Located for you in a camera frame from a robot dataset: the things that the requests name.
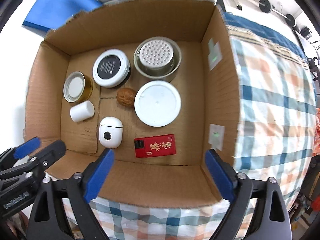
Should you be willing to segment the plaid checkered cloth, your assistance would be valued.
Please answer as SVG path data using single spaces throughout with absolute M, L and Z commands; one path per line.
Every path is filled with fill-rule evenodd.
M 277 179 L 287 207 L 297 198 L 313 151 L 316 99 L 299 49 L 278 32 L 232 14 L 227 27 L 239 81 L 240 115 L 230 163 L 253 179 Z M 220 155 L 225 129 L 213 126 Z M 228 203 L 143 207 L 102 197 L 90 204 L 110 239 L 207 239 Z

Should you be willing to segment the brown walnut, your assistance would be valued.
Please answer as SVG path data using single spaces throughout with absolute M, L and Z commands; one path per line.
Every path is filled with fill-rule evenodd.
M 134 107 L 137 92 L 131 88 L 121 88 L 117 92 L 116 100 L 124 107 Z

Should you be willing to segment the orange patterned cloth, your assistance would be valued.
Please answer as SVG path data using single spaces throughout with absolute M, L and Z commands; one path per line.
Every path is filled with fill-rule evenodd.
M 320 153 L 320 109 L 317 108 L 316 115 L 316 131 L 315 131 L 315 144 L 314 144 L 314 153 L 319 155 Z

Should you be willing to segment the cardboard box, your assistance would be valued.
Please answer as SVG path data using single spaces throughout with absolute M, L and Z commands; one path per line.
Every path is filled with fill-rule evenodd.
M 220 200 L 204 159 L 213 126 L 235 156 L 239 81 L 227 27 L 208 1 L 135 0 L 83 13 L 41 42 L 29 77 L 24 138 L 56 140 L 48 172 L 69 178 L 111 149 L 99 196 L 143 207 Z

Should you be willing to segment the white jar black label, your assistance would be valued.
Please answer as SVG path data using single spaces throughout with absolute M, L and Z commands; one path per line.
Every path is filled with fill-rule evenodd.
M 101 87 L 116 88 L 123 85 L 131 75 L 131 65 L 126 54 L 119 49 L 103 52 L 92 69 L 94 81 Z

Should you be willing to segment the white cylinder container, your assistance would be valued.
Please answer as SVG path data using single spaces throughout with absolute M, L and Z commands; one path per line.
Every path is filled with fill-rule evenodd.
M 89 100 L 77 104 L 70 109 L 70 117 L 74 122 L 81 122 L 94 116 L 95 109 Z

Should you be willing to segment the floor barbell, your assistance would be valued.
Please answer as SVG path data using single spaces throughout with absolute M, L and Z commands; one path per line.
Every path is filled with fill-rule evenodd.
M 271 2 L 269 0 L 259 0 L 258 4 L 259 4 L 259 9 L 262 12 L 264 12 L 266 14 L 270 14 L 272 12 L 275 12 L 276 14 L 280 15 L 281 17 L 283 17 L 285 19 L 286 24 L 290 28 L 293 29 L 296 26 L 296 20 L 291 14 L 285 15 L 282 12 L 279 12 L 278 10 L 276 10 L 274 8 L 274 6 L 271 4 Z

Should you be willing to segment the large white lid jar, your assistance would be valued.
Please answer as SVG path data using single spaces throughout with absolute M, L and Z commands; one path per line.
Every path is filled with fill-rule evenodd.
M 151 127 L 167 126 L 178 117 L 180 110 L 180 94 L 166 81 L 150 81 L 135 96 L 137 117 Z

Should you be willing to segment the gold tin white lid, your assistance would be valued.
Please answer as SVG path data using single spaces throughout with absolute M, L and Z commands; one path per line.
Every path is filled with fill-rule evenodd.
M 89 99 L 93 91 L 91 78 L 80 71 L 68 75 L 63 85 L 63 96 L 68 103 L 81 103 Z

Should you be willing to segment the red card box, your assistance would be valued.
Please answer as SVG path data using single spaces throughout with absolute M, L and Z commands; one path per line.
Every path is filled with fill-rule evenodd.
M 136 158 L 163 157 L 176 154 L 174 134 L 135 138 Z

